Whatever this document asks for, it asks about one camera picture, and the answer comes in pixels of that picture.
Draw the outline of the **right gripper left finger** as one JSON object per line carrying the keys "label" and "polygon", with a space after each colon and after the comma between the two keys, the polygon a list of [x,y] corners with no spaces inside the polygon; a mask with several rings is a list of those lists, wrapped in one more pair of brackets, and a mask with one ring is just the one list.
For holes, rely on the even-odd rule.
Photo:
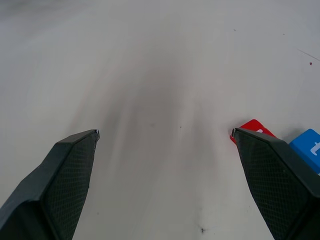
{"label": "right gripper left finger", "polygon": [[72,240],[87,194],[99,131],[58,141],[0,207],[0,240]]}

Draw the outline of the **red block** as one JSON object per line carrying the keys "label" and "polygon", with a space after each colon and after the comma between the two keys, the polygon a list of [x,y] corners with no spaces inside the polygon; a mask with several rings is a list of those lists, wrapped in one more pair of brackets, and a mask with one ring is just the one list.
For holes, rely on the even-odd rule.
{"label": "red block", "polygon": [[251,140],[270,142],[278,138],[257,119],[251,119],[232,129],[230,140],[237,146],[241,137],[249,137]]}

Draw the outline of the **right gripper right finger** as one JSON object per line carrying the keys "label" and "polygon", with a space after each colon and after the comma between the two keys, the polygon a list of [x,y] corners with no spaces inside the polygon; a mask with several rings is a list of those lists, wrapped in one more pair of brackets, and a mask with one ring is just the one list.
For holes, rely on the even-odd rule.
{"label": "right gripper right finger", "polygon": [[281,139],[244,128],[232,136],[274,240],[320,240],[320,176]]}

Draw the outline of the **blue letter tile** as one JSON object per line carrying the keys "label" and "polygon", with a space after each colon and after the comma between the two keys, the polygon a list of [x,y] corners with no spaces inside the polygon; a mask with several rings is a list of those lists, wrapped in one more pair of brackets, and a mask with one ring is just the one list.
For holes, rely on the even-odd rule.
{"label": "blue letter tile", "polygon": [[320,134],[308,129],[289,145],[320,176]]}

